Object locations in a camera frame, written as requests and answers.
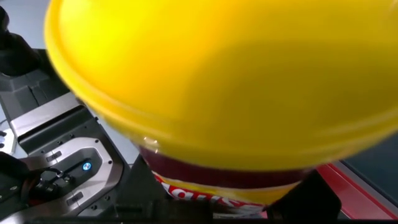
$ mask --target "plastic container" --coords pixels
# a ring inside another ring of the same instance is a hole
[[[391,2],[52,1],[45,41],[177,197],[256,207],[396,131]]]

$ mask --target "silver metal frame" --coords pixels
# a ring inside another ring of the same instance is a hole
[[[85,209],[85,207],[89,206],[102,197],[106,192],[115,187],[122,176],[123,165],[114,163],[112,157],[108,154],[103,144],[94,138],[75,138],[42,156],[28,157],[23,159],[23,161],[30,169],[50,167],[58,162],[63,161],[72,154],[85,149],[95,149],[102,159],[101,167],[96,175],[87,180],[85,183],[79,185],[68,195],[51,202],[14,213],[1,221],[0,224],[22,224],[27,220],[37,217],[78,215],[82,210]],[[58,151],[60,151],[62,155],[51,162],[47,162],[46,158],[48,156],[54,155]],[[76,203],[70,206],[67,205],[67,200],[71,199],[80,192],[83,194],[83,198],[77,200]]]
[[[16,138],[19,138],[40,125],[43,125],[80,105],[80,102],[76,99],[73,93],[67,93],[17,117],[16,119],[13,119],[10,122],[10,127]]]

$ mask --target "black plastic part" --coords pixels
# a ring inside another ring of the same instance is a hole
[[[103,135],[100,125],[90,111],[84,106],[79,106],[30,131],[18,140],[29,156],[39,156],[55,149],[60,142],[69,141],[70,134],[76,138],[97,138]]]
[[[15,77],[39,67],[39,56],[19,35],[7,33],[0,49],[0,72]]]
[[[267,214],[289,223],[297,220],[335,222],[340,210],[341,202],[337,195],[322,176],[313,171],[305,181],[267,209]]]
[[[69,92],[52,68],[46,51],[37,49],[35,53],[40,59],[35,70],[16,77],[0,74],[0,104],[8,121]]]
[[[25,180],[28,174],[29,169],[25,163],[9,154],[0,152],[0,177],[7,176],[16,180]]]
[[[342,161],[383,197],[398,207],[398,134]]]

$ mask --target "black machine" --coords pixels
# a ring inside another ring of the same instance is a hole
[[[130,169],[45,50],[8,31],[1,7],[0,20],[0,103],[28,154],[0,153],[0,224],[347,222],[317,171],[267,208],[268,219],[214,219],[215,205],[172,200],[141,157]]]

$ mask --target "red surface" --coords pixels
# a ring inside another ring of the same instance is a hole
[[[318,172],[340,198],[341,210],[352,219],[398,219],[333,164],[319,167]]]

